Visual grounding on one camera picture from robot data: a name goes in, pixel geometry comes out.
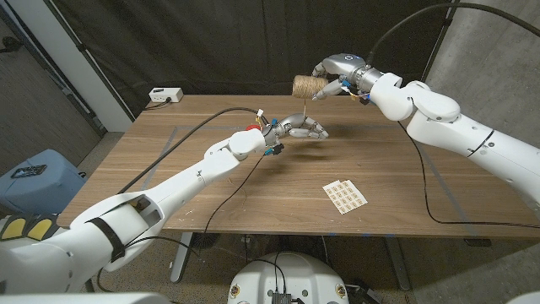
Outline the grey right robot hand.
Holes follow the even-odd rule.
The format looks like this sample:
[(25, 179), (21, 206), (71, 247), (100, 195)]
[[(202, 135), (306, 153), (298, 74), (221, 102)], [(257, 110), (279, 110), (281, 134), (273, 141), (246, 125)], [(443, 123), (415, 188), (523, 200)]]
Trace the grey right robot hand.
[(315, 93), (313, 100), (322, 100), (345, 91), (353, 97), (359, 97), (362, 103), (367, 104), (372, 87), (382, 76), (382, 72), (371, 67), (363, 58), (347, 53), (335, 54), (323, 59), (312, 72), (314, 77), (327, 74), (335, 74), (337, 79)]

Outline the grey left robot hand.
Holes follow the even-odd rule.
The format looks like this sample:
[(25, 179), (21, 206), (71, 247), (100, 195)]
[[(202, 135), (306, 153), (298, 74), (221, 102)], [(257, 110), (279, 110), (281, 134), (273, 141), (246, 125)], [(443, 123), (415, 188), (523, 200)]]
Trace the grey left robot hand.
[(324, 127), (302, 113), (292, 114), (279, 122), (266, 126), (262, 130), (266, 146), (271, 147), (279, 144), (284, 137), (326, 139), (329, 134)]

